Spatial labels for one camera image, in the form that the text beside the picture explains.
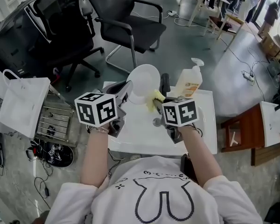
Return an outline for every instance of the yellow sponge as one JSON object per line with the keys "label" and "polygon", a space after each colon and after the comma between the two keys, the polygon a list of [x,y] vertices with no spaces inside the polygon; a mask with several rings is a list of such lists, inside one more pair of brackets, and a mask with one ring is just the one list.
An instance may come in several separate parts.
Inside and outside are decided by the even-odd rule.
{"label": "yellow sponge", "polygon": [[155,109],[154,99],[158,99],[159,101],[163,102],[165,96],[163,96],[158,90],[154,90],[146,99],[146,106],[148,107],[149,112],[153,112]]}

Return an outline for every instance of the soap dispenser bottle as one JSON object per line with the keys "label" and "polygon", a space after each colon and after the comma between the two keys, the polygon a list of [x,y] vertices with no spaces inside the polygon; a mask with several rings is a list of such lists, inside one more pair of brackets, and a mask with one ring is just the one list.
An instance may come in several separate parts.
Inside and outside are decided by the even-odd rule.
{"label": "soap dispenser bottle", "polygon": [[175,95],[177,97],[191,97],[202,83],[200,66],[203,66],[204,62],[198,58],[192,58],[192,61],[196,65],[192,69],[183,69],[176,83]]}

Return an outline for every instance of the white box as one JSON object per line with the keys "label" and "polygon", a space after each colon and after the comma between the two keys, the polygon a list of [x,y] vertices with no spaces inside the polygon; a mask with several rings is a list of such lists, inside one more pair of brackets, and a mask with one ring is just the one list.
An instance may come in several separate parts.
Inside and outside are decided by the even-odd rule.
{"label": "white box", "polygon": [[199,120],[194,99],[182,98],[162,104],[166,125],[182,127]]}
{"label": "white box", "polygon": [[85,93],[75,99],[80,123],[100,127],[117,118],[115,95]]}

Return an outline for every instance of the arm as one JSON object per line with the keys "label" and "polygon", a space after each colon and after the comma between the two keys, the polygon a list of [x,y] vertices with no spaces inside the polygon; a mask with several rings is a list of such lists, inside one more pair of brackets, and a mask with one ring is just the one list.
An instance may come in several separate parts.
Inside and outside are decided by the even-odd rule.
{"label": "arm", "polygon": [[254,205],[238,182],[222,176],[214,156],[199,133],[190,126],[179,128],[199,184],[216,200],[218,213],[230,224],[261,224]]}
{"label": "arm", "polygon": [[81,223],[89,214],[98,187],[107,176],[107,157],[108,134],[92,130],[82,166],[81,183],[64,183],[61,186],[46,224]]}
{"label": "arm", "polygon": [[278,11],[275,9],[275,11],[276,11],[276,13],[275,13],[275,18],[276,18],[276,20],[279,18],[279,16],[278,16]]}
{"label": "arm", "polygon": [[80,182],[100,187],[108,174],[108,134],[92,130],[82,166]]}
{"label": "arm", "polygon": [[199,185],[203,187],[209,179],[223,175],[219,164],[200,134],[190,126],[180,127],[179,130],[182,133]]}

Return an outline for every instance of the power strip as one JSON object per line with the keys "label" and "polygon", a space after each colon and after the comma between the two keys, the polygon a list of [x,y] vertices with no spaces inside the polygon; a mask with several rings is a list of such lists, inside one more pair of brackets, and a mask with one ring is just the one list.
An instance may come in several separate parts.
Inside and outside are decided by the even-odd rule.
{"label": "power strip", "polygon": [[254,77],[252,77],[249,73],[243,72],[243,77],[251,82],[254,82]]}
{"label": "power strip", "polygon": [[170,12],[168,13],[168,15],[173,17],[176,13],[177,13],[176,11],[170,11]]}

